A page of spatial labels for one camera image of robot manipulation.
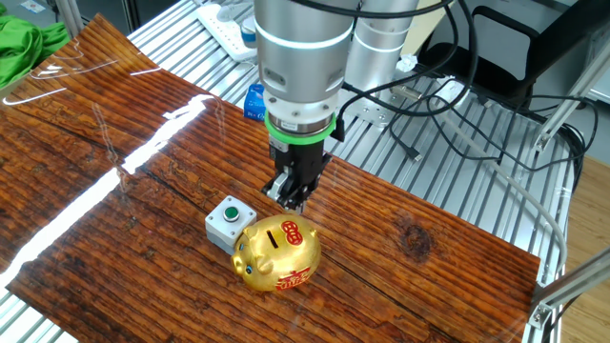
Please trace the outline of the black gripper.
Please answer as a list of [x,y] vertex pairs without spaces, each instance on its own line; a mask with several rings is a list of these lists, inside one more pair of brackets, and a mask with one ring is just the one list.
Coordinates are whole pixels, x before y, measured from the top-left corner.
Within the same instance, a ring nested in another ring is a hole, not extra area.
[[[316,190],[324,169],[332,156],[324,151],[324,141],[296,145],[270,136],[270,156],[274,160],[275,176],[261,192],[284,210],[303,213],[306,202]],[[297,189],[295,205],[290,203],[290,191]]]

